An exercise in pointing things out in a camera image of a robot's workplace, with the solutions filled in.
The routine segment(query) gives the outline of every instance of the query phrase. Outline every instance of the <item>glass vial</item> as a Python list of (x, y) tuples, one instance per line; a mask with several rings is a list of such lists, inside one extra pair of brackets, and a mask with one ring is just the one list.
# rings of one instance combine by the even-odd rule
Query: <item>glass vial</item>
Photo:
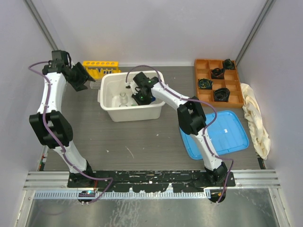
[(125, 104), (128, 103), (127, 95), (126, 95), (125, 92), (121, 92), (121, 93), (120, 93), (120, 103), (121, 103), (122, 105), (125, 105)]

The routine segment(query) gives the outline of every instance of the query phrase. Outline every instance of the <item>gray table surface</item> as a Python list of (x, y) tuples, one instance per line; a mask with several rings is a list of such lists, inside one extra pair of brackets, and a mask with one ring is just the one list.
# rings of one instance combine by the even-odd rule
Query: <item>gray table surface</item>
[[(165, 82), (179, 93), (195, 95), (194, 67), (157, 67)], [(74, 143), (93, 170), (191, 170), (204, 168), (203, 162), (191, 159), (184, 147), (177, 113), (162, 107), (156, 120), (113, 122), (97, 102), (98, 89), (75, 92), (67, 86), (62, 113), (72, 125)], [(233, 169), (260, 169), (242, 109), (231, 108), (242, 123), (250, 140), (247, 149), (224, 157), (234, 159)], [(212, 112), (204, 107), (205, 113)], [(48, 152), (44, 170), (68, 170), (54, 151)]]

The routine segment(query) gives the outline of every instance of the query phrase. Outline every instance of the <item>white plastic bin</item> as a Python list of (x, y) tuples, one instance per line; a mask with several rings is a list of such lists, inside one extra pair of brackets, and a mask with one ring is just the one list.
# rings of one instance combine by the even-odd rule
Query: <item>white plastic bin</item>
[[(128, 76), (127, 82), (133, 81), (135, 75), (139, 72), (131, 72)], [(153, 78), (157, 76), (155, 71), (144, 71), (147, 77)], [(103, 110), (107, 111), (114, 122), (129, 122), (157, 119), (160, 117), (161, 108), (165, 104), (162, 100), (156, 99), (149, 105), (138, 105), (131, 97), (131, 89), (125, 88), (125, 78), (127, 73), (108, 74), (103, 77), (101, 82), (101, 89), (98, 93), (98, 101)], [(128, 99), (128, 106), (120, 105), (120, 92), (125, 92)]]

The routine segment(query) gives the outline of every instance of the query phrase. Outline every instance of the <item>blue plastic lid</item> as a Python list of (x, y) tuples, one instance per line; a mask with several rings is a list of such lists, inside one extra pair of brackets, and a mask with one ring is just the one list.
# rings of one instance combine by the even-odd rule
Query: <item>blue plastic lid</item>
[[(214, 113), (207, 114), (206, 124), (213, 119)], [(218, 155), (246, 149), (250, 144), (237, 115), (229, 110), (218, 112), (217, 119), (207, 130)], [(195, 160), (203, 159), (194, 140), (181, 129), (180, 132), (188, 155)]]

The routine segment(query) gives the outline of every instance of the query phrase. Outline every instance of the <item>crumpled towel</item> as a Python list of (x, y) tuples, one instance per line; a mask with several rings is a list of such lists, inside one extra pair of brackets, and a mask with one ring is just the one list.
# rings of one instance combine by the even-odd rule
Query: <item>crumpled towel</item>
[(248, 127), (255, 150), (261, 158), (267, 159), (270, 151), (270, 139), (263, 126), (261, 112), (254, 91), (248, 84), (243, 83), (241, 83), (241, 90), (244, 98), (244, 118), (248, 121)]

